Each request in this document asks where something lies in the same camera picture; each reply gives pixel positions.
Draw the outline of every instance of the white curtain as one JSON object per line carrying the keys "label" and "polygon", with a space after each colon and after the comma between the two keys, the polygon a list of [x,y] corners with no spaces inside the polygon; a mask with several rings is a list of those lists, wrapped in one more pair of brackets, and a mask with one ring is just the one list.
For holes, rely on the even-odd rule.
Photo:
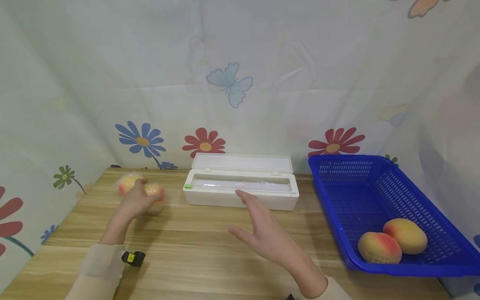
{"label": "white curtain", "polygon": [[473,242],[480,2],[434,2],[0,0],[0,290],[106,167],[199,151],[388,155]]}

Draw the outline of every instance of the plastic-wrapped fruit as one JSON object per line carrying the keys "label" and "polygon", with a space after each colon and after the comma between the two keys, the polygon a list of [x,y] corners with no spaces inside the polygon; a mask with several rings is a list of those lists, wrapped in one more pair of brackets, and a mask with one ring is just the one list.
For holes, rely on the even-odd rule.
{"label": "plastic-wrapped fruit", "polygon": [[363,259],[371,264],[398,264],[402,260],[402,250],[389,235],[381,232],[366,232],[358,243]]}
{"label": "plastic-wrapped fruit", "polygon": [[122,196],[125,196],[135,185],[137,179],[142,179],[143,175],[137,172],[130,172],[123,175],[117,182],[117,187]]}
{"label": "plastic-wrapped fruit", "polygon": [[408,219],[393,219],[385,223],[384,233],[394,238],[405,254],[420,254],[427,249],[427,235]]}
{"label": "plastic-wrapped fruit", "polygon": [[148,209],[149,213],[159,213],[162,211],[163,207],[165,206],[165,203],[163,201],[163,197],[165,196],[165,192],[163,188],[158,184],[158,183],[147,183],[144,186],[145,188],[145,193],[147,195],[155,195],[155,194],[160,194],[161,195],[161,200],[160,201],[155,201],[152,206]]}

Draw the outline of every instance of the plastic basket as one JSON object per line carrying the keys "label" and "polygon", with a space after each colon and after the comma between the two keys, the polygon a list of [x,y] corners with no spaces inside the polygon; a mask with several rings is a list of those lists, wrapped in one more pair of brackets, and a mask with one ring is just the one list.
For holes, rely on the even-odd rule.
{"label": "plastic basket", "polygon": [[[480,253],[390,160],[368,155],[312,156],[315,189],[345,265],[393,276],[480,275]],[[428,247],[403,255],[400,264],[369,264],[357,243],[367,231],[382,232],[393,218],[415,222]]]}

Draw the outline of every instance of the sleeve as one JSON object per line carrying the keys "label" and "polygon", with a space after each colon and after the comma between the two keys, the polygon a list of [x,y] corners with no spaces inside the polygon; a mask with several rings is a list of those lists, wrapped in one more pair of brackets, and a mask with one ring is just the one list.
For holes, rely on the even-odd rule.
{"label": "sleeve", "polygon": [[65,300],[111,300],[119,285],[124,262],[123,245],[97,244],[90,247]]}
{"label": "sleeve", "polygon": [[328,277],[328,286],[325,292],[317,298],[308,299],[300,293],[296,300],[351,300],[350,296],[342,289],[335,279]]}

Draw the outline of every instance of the table surface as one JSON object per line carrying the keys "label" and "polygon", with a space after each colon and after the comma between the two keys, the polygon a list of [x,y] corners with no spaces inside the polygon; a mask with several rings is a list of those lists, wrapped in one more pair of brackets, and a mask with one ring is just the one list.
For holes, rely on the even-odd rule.
{"label": "table surface", "polygon": [[[98,242],[120,201],[115,182],[129,171],[107,169],[0,299],[64,299],[88,248]],[[251,230],[246,209],[188,205],[182,192],[187,171],[137,171],[162,183],[167,204],[161,214],[141,216],[130,226],[126,248],[145,252],[146,258],[141,268],[125,267],[115,299],[285,299],[298,289],[285,270],[227,233],[229,225]],[[347,270],[312,178],[298,175],[297,183],[300,199],[295,211],[275,211],[275,216],[315,264],[353,299],[450,299],[436,278]]]}

